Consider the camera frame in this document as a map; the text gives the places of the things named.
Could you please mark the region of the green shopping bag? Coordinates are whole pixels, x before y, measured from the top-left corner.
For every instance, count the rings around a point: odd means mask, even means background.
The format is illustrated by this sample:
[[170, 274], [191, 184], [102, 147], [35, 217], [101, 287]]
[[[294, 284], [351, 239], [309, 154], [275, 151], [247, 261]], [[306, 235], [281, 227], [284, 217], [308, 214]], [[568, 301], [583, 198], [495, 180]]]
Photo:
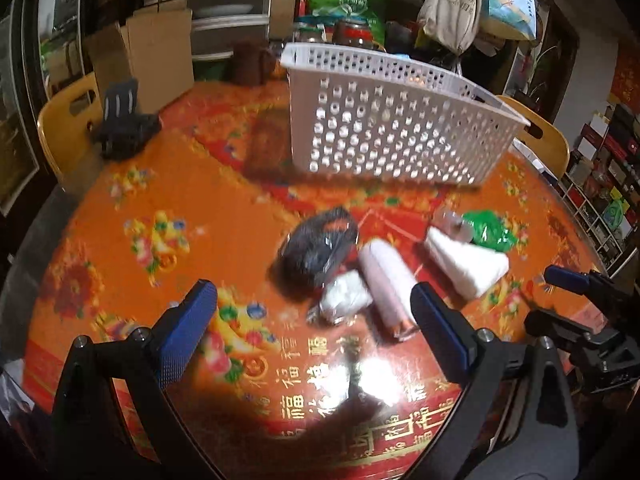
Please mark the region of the green shopping bag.
[[385, 41], [386, 0], [307, 0], [308, 14], [333, 27], [342, 18], [367, 23], [374, 41]]

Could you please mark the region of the cardboard box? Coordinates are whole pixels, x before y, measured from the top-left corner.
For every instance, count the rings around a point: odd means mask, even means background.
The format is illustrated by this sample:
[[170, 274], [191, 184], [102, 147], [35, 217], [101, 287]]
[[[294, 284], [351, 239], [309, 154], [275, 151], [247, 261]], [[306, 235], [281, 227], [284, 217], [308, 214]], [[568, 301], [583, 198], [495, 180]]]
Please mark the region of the cardboard box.
[[138, 82], [138, 110], [157, 113], [194, 85], [189, 10], [143, 12], [85, 40], [100, 96], [115, 84]]

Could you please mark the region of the yellow wooden chair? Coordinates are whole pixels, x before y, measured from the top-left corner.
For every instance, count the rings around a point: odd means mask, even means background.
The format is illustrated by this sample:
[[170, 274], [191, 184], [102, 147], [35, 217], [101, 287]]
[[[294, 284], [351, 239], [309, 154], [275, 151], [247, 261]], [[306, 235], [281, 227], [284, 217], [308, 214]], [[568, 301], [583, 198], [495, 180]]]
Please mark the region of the yellow wooden chair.
[[103, 118], [96, 75], [90, 73], [59, 91], [40, 110], [38, 138], [58, 183], [94, 155], [94, 130]]
[[516, 136], [547, 166], [556, 177], [563, 177], [570, 160], [570, 147], [562, 132], [530, 108], [510, 96], [499, 96], [523, 117], [529, 125]]

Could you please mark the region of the green plastic packet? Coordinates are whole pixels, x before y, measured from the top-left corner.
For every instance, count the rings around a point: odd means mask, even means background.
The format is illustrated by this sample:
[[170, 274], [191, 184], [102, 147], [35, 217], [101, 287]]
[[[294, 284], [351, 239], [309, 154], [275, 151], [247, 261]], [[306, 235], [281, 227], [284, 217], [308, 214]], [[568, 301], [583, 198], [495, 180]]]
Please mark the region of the green plastic packet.
[[462, 214], [471, 227], [472, 242], [495, 252], [508, 252], [516, 243], [516, 237], [503, 221], [491, 210], [472, 210]]

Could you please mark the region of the small white bundle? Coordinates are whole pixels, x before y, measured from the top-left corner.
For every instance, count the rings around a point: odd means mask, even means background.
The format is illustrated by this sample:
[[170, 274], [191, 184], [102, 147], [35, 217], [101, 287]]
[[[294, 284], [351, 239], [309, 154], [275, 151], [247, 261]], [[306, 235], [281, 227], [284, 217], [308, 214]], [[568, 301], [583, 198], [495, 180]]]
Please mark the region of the small white bundle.
[[373, 298], [358, 270], [337, 275], [310, 307], [306, 321], [314, 325], [338, 325], [371, 307]]

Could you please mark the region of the red floral tablecloth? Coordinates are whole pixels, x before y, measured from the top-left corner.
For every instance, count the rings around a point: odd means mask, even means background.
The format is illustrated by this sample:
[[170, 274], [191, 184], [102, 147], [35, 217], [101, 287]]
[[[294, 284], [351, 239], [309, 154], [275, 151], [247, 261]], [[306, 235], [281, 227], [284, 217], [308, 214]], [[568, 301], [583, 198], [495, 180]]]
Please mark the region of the red floral tablecloth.
[[[107, 166], [44, 272], [23, 385], [50, 410], [73, 339], [125, 338], [153, 324], [195, 281], [218, 290], [201, 347], [169, 395], [231, 479], [391, 479], [423, 451], [457, 400], [420, 336], [394, 341], [375, 310], [337, 326], [311, 316], [315, 292], [278, 269], [300, 222], [341, 206], [362, 242], [395, 248], [420, 281], [504, 340], [525, 335], [531, 304], [592, 328], [603, 316], [549, 286], [549, 264], [598, 260], [538, 172], [509, 153], [480, 188], [311, 180], [288, 159], [288, 86], [201, 82], [164, 109], [135, 159]], [[516, 243], [510, 269], [474, 301], [424, 252], [434, 212], [490, 210]]]

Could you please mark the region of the white perforated plastic basket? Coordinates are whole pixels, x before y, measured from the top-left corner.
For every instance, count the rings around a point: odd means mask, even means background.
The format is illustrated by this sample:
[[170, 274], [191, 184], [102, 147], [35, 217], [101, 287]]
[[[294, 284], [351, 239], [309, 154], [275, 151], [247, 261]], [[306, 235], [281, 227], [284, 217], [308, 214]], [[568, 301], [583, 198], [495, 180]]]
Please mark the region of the white perforated plastic basket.
[[472, 81], [397, 55], [291, 42], [280, 62], [307, 174], [479, 186], [529, 125]]

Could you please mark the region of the white cloth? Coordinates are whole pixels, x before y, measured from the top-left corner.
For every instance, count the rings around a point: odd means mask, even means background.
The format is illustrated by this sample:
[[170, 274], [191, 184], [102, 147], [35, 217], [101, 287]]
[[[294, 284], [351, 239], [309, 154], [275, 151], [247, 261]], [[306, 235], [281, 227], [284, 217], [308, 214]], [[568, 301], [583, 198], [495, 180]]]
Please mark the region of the white cloth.
[[483, 296], [510, 269], [509, 258], [503, 252], [458, 242], [434, 226], [426, 231], [424, 247], [466, 301]]

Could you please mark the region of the pink towel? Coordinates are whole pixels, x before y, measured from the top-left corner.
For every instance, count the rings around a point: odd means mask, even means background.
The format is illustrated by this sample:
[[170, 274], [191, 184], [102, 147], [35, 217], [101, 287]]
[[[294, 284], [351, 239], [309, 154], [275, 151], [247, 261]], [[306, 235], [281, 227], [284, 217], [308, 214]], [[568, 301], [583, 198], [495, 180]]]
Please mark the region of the pink towel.
[[386, 330], [397, 341], [409, 339], [419, 329], [410, 302], [416, 278], [404, 259], [390, 243], [372, 238], [360, 248], [358, 262]]

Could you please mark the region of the shelf with boxes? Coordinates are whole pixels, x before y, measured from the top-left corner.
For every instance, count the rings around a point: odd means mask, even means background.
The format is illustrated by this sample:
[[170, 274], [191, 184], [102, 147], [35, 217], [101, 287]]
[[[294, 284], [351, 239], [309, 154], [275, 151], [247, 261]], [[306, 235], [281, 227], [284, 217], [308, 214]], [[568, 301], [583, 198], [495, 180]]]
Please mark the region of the shelf with boxes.
[[594, 114], [556, 189], [606, 272], [626, 266], [639, 251], [639, 117], [622, 104]]

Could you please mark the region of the left yellow wooden chair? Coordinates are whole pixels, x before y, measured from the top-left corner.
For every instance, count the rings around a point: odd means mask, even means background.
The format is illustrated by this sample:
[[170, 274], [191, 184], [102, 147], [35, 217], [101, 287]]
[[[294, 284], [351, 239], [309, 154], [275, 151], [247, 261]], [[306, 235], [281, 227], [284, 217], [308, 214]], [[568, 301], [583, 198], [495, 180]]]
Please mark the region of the left yellow wooden chair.
[[90, 73], [59, 91], [40, 110], [38, 138], [58, 183], [94, 155], [94, 130], [103, 118], [96, 75]]

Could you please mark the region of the brown plastic mug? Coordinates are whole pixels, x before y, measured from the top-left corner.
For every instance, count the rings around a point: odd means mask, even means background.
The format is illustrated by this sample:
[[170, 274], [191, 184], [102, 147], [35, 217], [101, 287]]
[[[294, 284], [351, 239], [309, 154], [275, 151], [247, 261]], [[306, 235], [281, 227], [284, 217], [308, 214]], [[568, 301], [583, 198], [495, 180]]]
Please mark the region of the brown plastic mug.
[[267, 41], [243, 41], [236, 44], [230, 61], [232, 84], [243, 87], [262, 86], [276, 68], [276, 58]]

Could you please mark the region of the blue printed paper bag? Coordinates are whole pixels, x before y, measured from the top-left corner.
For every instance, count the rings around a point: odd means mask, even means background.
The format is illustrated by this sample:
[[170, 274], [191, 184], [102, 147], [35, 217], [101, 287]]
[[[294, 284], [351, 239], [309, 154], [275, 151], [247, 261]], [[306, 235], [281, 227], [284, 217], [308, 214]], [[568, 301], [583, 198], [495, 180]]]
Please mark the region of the blue printed paper bag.
[[505, 40], [534, 41], [537, 36], [535, 0], [483, 0], [480, 29]]

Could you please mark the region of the clear plastic wrapper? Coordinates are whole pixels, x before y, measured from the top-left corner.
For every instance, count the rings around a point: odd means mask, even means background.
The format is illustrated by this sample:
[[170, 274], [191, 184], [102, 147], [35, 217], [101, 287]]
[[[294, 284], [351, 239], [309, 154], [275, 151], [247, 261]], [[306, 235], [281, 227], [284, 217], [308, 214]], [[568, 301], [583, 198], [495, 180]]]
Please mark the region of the clear plastic wrapper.
[[439, 208], [434, 212], [432, 226], [457, 242], [471, 243], [473, 240], [471, 223], [447, 208]]

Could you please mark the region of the red-lid pickle jar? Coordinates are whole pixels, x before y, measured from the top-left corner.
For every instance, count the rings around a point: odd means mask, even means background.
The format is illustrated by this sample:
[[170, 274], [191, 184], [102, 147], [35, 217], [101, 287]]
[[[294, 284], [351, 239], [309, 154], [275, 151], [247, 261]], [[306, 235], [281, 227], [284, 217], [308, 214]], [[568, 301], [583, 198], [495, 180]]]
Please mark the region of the red-lid pickle jar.
[[341, 18], [334, 24], [332, 42], [346, 47], [369, 50], [374, 48], [374, 38], [369, 25], [352, 18]]

